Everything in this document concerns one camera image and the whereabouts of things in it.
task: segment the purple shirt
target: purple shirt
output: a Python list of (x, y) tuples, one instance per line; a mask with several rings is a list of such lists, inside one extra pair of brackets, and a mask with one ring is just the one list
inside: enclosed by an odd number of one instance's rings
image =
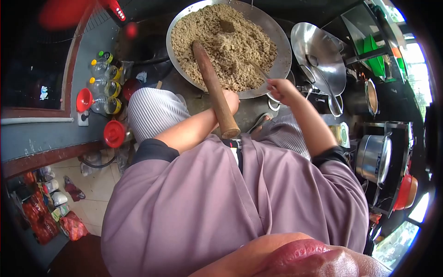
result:
[(243, 174), (210, 135), (172, 162), (144, 160), (115, 185), (101, 250), (113, 276), (186, 276), (249, 241), (303, 232), (362, 252), (368, 204), (351, 169), (242, 137)]

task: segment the black sleeve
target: black sleeve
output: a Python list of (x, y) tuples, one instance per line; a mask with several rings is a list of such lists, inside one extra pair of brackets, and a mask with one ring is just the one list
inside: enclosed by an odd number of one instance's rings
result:
[(179, 156), (179, 152), (166, 145), (166, 143), (157, 139), (147, 139), (144, 140), (132, 159), (132, 163), (136, 164), (143, 160), (165, 160), (172, 162), (176, 157)]
[(329, 160), (336, 160), (349, 166), (348, 162), (345, 159), (345, 153), (340, 146), (334, 146), (333, 148), (326, 150), (320, 155), (313, 157), (312, 163), (319, 168), (324, 162)]

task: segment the electrical outlet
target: electrical outlet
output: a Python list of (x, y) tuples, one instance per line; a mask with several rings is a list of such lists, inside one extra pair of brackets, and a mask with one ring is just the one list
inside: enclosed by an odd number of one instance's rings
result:
[[(86, 119), (84, 121), (82, 120), (82, 115), (83, 114), (85, 115), (84, 117), (86, 117)], [(83, 113), (77, 112), (77, 123), (78, 123), (78, 126), (89, 126), (89, 117), (88, 117), (88, 115), (89, 115), (89, 111), (88, 110), (84, 111)]]

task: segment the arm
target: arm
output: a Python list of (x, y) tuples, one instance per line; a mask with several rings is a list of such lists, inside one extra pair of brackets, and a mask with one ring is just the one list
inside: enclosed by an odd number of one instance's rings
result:
[[(223, 93), (232, 114), (235, 114), (239, 103), (238, 95), (229, 90), (224, 90)], [(161, 140), (181, 154), (200, 144), (217, 127), (217, 117), (214, 110), (210, 108), (166, 129), (154, 138)]]
[(314, 106), (288, 80), (271, 79), (268, 86), (277, 100), (291, 108), (300, 125), (309, 154), (315, 157), (334, 146), (337, 141)]

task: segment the metal wok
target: metal wok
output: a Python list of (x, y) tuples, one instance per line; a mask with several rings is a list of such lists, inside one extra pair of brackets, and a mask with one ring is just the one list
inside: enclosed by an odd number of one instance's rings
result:
[[(166, 34), (166, 49), (171, 59), (172, 64), (175, 69), (191, 84), (198, 87), (199, 89), (203, 89), (199, 84), (196, 84), (181, 68), (177, 58), (175, 56), (174, 50), (172, 49), (172, 41), (171, 41), (171, 32), (174, 28), (175, 24), (185, 15), (190, 14), (191, 12), (196, 12), (199, 9), (215, 4), (226, 4), (228, 6), (233, 7), (234, 9), (243, 13), (245, 19), (252, 21), (254, 24), (263, 28), (263, 31), (269, 36), (269, 38), (276, 44), (277, 46), (277, 57), (274, 61), (274, 65), (272, 66), (269, 76), (271, 78), (281, 78), (285, 79), (291, 69), (292, 63), (292, 52), (291, 45), (289, 43), (288, 37), (285, 35), (283, 29), (280, 25), (272, 19), (269, 15), (267, 15), (264, 11), (256, 8), (250, 4), (241, 2), (241, 1), (230, 1), (230, 0), (204, 0), (197, 2), (195, 4), (190, 5), (189, 7), (183, 9), (177, 16), (172, 20), (169, 25), (169, 29)], [(263, 83), (261, 87), (254, 90), (246, 90), (238, 92), (238, 96), (240, 99), (248, 99), (255, 98), (268, 93), (266, 89), (266, 83)]]
[[(335, 96), (343, 92), (346, 85), (345, 63), (325, 31), (307, 22), (297, 23), (291, 31), (291, 44), (301, 69), (307, 76), (314, 75), (314, 86), (327, 95), (327, 84)], [(318, 65), (314, 67), (307, 55), (316, 57)]]

